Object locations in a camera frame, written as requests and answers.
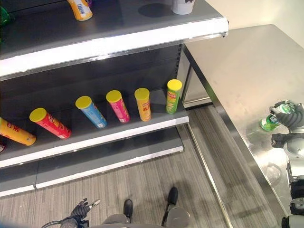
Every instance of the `blue chip can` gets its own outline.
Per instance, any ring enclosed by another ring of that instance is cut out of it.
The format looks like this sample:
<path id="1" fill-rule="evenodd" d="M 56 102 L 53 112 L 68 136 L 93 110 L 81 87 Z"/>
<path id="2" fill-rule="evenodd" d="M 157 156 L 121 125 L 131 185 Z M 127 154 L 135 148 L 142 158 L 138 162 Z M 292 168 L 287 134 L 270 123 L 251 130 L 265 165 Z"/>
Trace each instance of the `blue chip can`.
<path id="1" fill-rule="evenodd" d="M 76 100 L 75 105 L 97 128 L 106 127 L 107 121 L 89 96 L 81 96 Z"/>

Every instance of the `green chip can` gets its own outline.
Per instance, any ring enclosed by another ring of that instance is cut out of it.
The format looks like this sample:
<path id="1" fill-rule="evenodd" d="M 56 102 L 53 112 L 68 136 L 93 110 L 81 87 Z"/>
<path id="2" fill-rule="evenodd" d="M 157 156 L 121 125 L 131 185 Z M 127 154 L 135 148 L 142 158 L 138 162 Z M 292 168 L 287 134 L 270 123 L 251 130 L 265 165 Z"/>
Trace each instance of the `green chip can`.
<path id="1" fill-rule="evenodd" d="M 177 79 L 172 79 L 167 83 L 167 104 L 166 112 L 173 114 L 176 112 L 177 104 L 179 102 L 180 90 L 182 88 L 182 82 Z"/>
<path id="2" fill-rule="evenodd" d="M 281 104 L 276 108 L 276 110 L 280 113 L 285 114 L 290 114 L 294 112 L 294 108 L 288 104 Z M 263 130 L 268 132 L 274 131 L 277 127 L 281 125 L 281 123 L 278 122 L 277 118 L 272 114 L 270 114 L 264 119 L 261 119 L 259 124 Z"/>

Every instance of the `gray carpet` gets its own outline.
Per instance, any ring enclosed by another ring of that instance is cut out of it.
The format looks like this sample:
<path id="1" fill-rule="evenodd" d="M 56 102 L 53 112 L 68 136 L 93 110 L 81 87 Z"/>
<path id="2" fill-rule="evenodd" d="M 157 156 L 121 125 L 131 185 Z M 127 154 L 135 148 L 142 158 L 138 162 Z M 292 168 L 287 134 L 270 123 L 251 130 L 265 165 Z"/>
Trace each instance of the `gray carpet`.
<path id="1" fill-rule="evenodd" d="M 244 159 L 213 106 L 189 111 L 190 123 L 206 156 L 234 227 L 278 227 Z M 90 226 L 121 213 L 124 200 L 134 202 L 134 223 L 160 224 L 171 186 L 178 205 L 191 215 L 191 227 L 225 228 L 210 184 L 185 126 L 178 127 L 185 151 L 108 173 L 45 189 L 0 198 L 0 220 L 40 227 L 69 215 L 87 197 L 101 203 L 89 212 Z"/>
<path id="2" fill-rule="evenodd" d="M 236 228 L 280 227 L 214 106 L 188 111 L 190 125 Z"/>

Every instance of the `white cup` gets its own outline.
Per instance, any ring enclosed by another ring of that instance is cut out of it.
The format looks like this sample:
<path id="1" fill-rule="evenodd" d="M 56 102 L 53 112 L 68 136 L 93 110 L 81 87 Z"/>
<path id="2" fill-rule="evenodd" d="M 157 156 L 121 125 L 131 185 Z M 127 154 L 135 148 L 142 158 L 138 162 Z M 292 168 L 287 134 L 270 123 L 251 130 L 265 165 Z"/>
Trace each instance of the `white cup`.
<path id="1" fill-rule="evenodd" d="M 173 13 L 185 15 L 193 10 L 195 0 L 172 0 Z"/>

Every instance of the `gray shelf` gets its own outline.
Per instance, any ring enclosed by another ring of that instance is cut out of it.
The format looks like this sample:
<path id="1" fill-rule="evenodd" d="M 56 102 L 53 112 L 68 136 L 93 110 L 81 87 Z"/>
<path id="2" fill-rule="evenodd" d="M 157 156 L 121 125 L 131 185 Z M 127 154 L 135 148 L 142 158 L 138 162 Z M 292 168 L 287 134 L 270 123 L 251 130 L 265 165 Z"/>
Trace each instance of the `gray shelf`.
<path id="1" fill-rule="evenodd" d="M 104 129 L 97 129 L 77 108 L 52 113 L 62 121 L 63 124 L 70 127 L 72 130 L 71 137 L 66 140 L 61 140 L 37 125 L 37 141 L 34 145 L 26 147 L 12 140 L 8 140 L 5 151 L 0 154 L 0 168 L 59 156 L 64 153 L 76 152 L 87 147 L 189 122 L 187 112 L 183 108 L 181 101 L 175 114 L 166 113 L 166 94 L 163 90 L 151 91 L 150 103 L 152 119 L 148 122 L 140 120 L 133 95 L 124 98 L 124 101 L 131 116 L 130 122 L 125 124 L 118 121 L 108 103 L 96 104 L 108 121 L 108 125 Z"/>
<path id="2" fill-rule="evenodd" d="M 92 11 L 90 20 L 80 22 L 64 2 L 4 26 L 0 80 L 228 32 L 227 19 L 203 0 L 189 15 L 172 13 L 171 0 L 95 1 Z"/>
<path id="3" fill-rule="evenodd" d="M 0 170 L 0 197 L 34 190 L 38 163 Z"/>
<path id="4" fill-rule="evenodd" d="M 176 128 L 94 147 L 39 162 L 36 187 L 71 181 L 183 151 Z"/>
<path id="5" fill-rule="evenodd" d="M 0 170 L 0 197 L 183 151 L 175 127 Z"/>

